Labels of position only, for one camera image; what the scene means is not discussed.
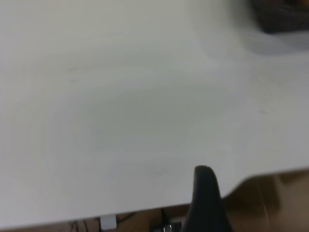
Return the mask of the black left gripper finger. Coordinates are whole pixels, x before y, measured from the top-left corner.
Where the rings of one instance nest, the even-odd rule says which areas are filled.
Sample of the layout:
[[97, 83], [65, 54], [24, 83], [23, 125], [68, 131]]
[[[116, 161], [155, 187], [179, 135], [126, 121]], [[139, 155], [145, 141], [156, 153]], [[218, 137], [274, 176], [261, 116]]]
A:
[[193, 197], [183, 226], [185, 232], [231, 232], [214, 171], [197, 166]]

